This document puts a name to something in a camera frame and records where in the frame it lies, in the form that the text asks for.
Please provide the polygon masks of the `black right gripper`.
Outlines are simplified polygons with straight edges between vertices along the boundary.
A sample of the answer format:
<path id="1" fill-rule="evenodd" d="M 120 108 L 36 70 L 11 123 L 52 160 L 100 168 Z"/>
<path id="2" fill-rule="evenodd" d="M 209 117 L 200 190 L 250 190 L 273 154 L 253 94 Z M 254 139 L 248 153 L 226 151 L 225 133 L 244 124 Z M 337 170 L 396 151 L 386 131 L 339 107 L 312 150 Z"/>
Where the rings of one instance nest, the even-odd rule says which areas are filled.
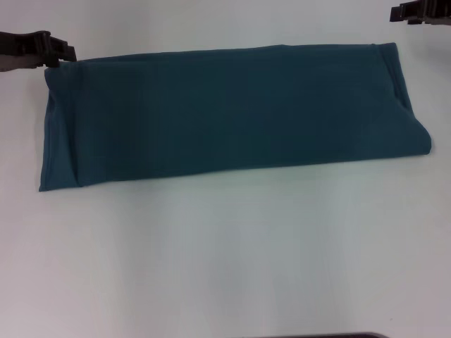
<path id="1" fill-rule="evenodd" d="M 408 25 L 450 25 L 450 0 L 407 2 L 391 8 L 390 22 L 406 21 Z"/>

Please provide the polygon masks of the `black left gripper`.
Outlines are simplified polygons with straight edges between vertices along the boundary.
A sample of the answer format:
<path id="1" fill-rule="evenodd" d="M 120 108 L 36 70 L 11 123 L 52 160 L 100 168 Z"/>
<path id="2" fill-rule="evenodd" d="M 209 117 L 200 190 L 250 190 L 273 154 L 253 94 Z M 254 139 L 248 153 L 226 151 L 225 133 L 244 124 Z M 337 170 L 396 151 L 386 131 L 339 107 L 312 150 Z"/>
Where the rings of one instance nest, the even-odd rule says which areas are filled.
<path id="1" fill-rule="evenodd" d="M 76 62 L 75 48 L 41 30 L 27 34 L 1 32 L 1 72 L 59 67 L 60 61 Z"/>

